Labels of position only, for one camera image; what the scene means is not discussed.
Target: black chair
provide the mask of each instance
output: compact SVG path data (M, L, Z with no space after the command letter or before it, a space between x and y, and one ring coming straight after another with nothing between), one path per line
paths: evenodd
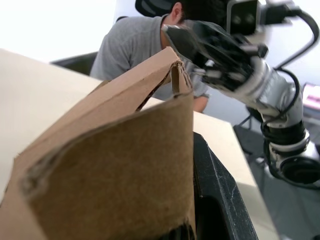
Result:
M248 106L246 106L246 109L249 112L249 116L241 123L233 126L233 130L243 152L248 155L247 160L250 164L255 159L264 157L264 138L260 133L251 130L252 118L256 119L260 123L263 122L263 119L257 110ZM249 121L249 127L243 127L247 121Z
M53 61L51 64L89 76L97 54L98 52L92 52L84 55L73 56Z

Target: floor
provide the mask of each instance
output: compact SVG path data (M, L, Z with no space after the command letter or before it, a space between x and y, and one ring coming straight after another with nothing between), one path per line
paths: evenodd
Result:
M320 126L306 124L316 143ZM320 235L320 191L294 187L269 175L263 163L250 168L282 240L311 240Z

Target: cardboard flap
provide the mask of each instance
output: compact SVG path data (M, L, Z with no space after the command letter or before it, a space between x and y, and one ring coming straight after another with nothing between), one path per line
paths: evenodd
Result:
M175 98L136 112L170 73ZM182 224L195 230L192 118L190 80L171 48L92 92L15 159L0 239L137 239Z

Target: human arm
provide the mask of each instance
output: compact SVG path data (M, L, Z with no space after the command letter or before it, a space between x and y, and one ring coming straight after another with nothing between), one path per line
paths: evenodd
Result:
M195 112L202 113L207 106L208 100L209 98L207 96L195 96L193 101L193 110Z

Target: cardboard box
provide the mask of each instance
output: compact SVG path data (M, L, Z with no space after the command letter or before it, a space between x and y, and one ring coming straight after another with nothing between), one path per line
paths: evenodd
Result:
M174 97L140 112L170 80ZM192 129L192 86L166 48L93 91L14 160L0 239L156 239L182 225L195 233Z

